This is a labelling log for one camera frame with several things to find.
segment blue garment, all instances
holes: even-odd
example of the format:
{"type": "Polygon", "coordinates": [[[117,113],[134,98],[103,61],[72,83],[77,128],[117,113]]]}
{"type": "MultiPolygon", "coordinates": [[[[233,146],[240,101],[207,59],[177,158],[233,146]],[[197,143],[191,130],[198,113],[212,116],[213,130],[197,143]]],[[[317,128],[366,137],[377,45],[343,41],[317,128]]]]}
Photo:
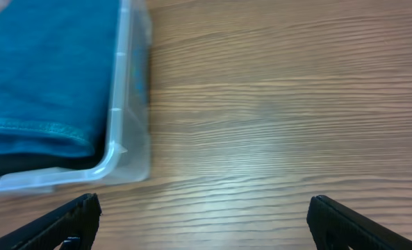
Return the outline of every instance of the blue garment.
{"type": "Polygon", "coordinates": [[[0,14],[0,154],[94,154],[119,0],[13,0],[0,14]]]}

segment translucent plastic box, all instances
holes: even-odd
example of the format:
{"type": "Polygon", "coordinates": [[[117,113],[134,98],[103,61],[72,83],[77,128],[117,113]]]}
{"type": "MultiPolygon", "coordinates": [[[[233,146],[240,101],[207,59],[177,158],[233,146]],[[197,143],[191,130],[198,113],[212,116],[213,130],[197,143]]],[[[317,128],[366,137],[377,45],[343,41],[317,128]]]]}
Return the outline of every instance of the translucent plastic box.
{"type": "Polygon", "coordinates": [[[118,11],[106,149],[101,162],[92,169],[51,167],[6,174],[0,177],[0,192],[51,192],[54,185],[64,183],[112,185],[148,177],[150,137],[145,79],[151,20],[144,0],[121,0],[118,11]]]}

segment wooden surface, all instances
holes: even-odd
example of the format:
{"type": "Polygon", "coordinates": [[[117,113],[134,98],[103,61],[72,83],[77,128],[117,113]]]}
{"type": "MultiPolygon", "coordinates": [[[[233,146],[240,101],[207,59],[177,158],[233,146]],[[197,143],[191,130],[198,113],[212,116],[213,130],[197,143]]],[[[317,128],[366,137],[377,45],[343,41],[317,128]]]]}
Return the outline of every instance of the wooden surface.
{"type": "Polygon", "coordinates": [[[412,239],[412,0],[150,0],[153,172],[0,197],[0,236],[85,192],[94,249],[315,249],[326,194],[412,239]]]}

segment clear plastic container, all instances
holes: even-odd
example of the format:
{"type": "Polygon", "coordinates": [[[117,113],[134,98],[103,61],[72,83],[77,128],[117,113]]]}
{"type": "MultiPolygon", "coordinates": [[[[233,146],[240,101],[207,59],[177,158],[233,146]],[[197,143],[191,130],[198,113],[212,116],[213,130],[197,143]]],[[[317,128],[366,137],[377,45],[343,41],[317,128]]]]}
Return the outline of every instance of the clear plastic container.
{"type": "Polygon", "coordinates": [[[112,185],[148,177],[150,137],[145,79],[151,20],[144,0],[121,0],[119,12],[106,149],[101,162],[84,170],[50,167],[6,174],[0,177],[0,192],[43,193],[65,183],[112,185]]]}

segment blue cloth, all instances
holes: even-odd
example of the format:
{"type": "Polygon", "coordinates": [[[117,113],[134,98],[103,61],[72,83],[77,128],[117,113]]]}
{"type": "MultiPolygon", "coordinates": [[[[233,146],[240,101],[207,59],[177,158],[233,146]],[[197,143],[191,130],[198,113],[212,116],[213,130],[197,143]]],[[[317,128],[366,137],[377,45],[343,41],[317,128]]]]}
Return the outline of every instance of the blue cloth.
{"type": "Polygon", "coordinates": [[[0,14],[0,154],[94,154],[119,0],[13,0],[0,14]]]}

